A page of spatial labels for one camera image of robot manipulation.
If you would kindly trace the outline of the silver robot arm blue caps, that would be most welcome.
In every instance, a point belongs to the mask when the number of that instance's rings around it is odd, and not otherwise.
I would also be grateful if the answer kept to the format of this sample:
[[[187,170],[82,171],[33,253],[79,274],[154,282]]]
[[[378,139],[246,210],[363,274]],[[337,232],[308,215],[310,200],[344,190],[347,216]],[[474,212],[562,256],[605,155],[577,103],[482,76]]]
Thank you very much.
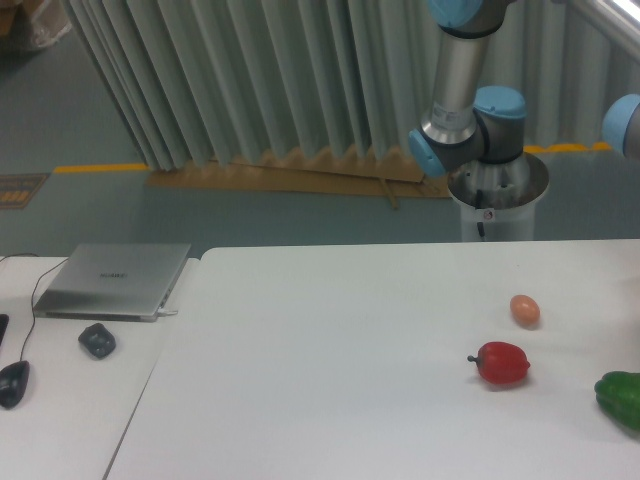
[[[524,97],[509,87],[479,87],[492,34],[506,1],[431,1],[443,36],[431,109],[411,130],[411,154],[429,177],[446,176],[460,203],[507,210],[536,202],[549,185],[543,162],[524,151]]]

